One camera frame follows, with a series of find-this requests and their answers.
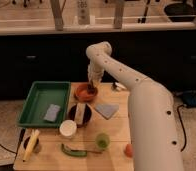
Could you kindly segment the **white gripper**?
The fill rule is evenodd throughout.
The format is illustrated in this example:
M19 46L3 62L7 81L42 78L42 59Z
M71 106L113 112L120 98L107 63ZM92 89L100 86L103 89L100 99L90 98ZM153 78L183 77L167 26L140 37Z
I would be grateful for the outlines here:
M95 87L98 86L103 77L103 69L94 63L88 65L88 92L94 92Z

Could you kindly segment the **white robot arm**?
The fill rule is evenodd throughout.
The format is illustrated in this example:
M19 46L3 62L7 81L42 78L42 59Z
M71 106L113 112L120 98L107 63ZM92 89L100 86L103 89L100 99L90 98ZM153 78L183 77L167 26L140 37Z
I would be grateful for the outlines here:
M172 94L162 84L113 59L111 53L108 42L87 47L88 78L99 83L107 72L129 91L134 171L184 171Z

